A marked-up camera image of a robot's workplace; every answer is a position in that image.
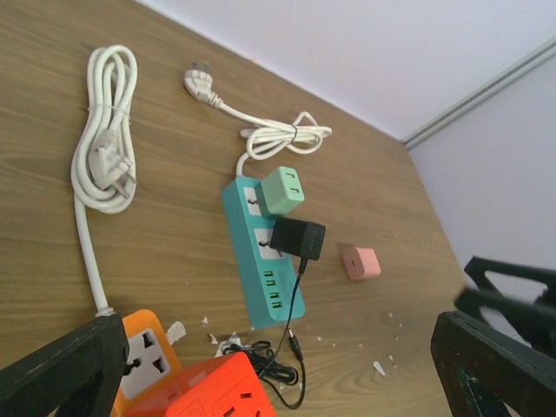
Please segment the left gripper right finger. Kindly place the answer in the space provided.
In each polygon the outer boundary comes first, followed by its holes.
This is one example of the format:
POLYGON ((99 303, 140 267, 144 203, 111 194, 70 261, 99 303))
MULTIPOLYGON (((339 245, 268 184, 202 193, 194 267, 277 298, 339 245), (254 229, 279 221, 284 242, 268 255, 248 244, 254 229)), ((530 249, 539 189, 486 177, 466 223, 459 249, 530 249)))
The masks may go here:
POLYGON ((481 321, 440 314, 431 355, 453 416, 555 415, 555 360, 481 321))

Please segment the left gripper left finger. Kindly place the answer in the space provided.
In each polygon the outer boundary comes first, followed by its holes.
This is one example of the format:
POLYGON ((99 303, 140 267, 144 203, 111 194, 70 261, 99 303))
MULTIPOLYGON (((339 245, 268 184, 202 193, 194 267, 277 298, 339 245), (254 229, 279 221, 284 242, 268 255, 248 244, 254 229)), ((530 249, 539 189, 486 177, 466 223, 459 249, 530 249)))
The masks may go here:
POLYGON ((128 355, 122 317, 96 317, 1 370, 1 415, 109 416, 128 355))

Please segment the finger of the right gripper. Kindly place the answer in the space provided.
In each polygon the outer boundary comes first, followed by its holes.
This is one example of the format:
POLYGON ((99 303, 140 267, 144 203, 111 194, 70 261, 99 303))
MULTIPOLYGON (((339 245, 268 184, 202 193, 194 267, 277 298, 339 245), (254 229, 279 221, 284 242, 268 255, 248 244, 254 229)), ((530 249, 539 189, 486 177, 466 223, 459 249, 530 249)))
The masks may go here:
POLYGON ((522 339, 534 348, 555 346, 555 271, 548 268, 508 263, 473 257, 464 272, 476 284, 464 288, 454 300, 454 306, 475 320, 486 322, 482 308, 499 312, 522 339), (504 296, 487 277, 488 272, 509 275, 546 285, 546 291, 528 304, 504 296))

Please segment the pink charger cube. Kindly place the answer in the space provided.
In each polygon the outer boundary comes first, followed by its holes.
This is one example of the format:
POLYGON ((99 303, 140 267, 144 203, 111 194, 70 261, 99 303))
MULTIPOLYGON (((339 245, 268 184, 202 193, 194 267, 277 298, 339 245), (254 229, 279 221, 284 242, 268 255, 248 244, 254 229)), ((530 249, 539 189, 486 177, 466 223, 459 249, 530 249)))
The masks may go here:
POLYGON ((352 281, 368 280, 381 274, 381 265, 372 248, 346 248, 343 250, 342 260, 352 281))

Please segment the red charger cube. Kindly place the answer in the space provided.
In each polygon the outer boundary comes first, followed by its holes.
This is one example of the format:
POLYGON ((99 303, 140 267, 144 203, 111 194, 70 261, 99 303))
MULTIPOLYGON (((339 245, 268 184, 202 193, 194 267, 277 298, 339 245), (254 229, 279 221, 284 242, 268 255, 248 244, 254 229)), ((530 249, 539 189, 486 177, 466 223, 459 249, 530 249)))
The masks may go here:
POLYGON ((276 411, 243 352, 184 368, 139 400, 127 416, 275 416, 276 411))

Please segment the black charger adapter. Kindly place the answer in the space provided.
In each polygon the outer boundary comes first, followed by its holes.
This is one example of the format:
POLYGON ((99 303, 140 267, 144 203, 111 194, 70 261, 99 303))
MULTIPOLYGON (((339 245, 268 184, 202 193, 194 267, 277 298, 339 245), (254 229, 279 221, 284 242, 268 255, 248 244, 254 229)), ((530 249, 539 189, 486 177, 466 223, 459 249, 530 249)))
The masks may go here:
POLYGON ((303 260, 318 261, 325 234, 326 227, 320 223, 278 217, 269 246, 303 260))

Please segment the teal power strip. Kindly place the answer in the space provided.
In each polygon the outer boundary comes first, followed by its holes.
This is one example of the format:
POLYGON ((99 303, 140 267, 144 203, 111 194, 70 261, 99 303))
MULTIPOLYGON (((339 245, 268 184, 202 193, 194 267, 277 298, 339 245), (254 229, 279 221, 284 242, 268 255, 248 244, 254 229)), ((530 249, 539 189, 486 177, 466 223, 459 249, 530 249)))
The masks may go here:
POLYGON ((301 318, 306 306, 295 290, 291 256, 270 247, 275 220, 261 211, 255 188, 259 180, 236 177, 222 190, 222 205, 242 285, 248 317, 254 328, 270 328, 301 318))

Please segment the mint green usb adapter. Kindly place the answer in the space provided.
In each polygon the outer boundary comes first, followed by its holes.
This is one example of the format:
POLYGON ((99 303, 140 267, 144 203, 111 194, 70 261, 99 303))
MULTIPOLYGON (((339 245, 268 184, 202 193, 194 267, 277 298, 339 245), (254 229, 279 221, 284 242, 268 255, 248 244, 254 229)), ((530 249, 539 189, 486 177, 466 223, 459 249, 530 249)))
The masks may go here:
POLYGON ((265 217, 287 215, 305 201, 297 171, 285 166, 278 167, 263 178, 255 186, 255 193, 265 217))

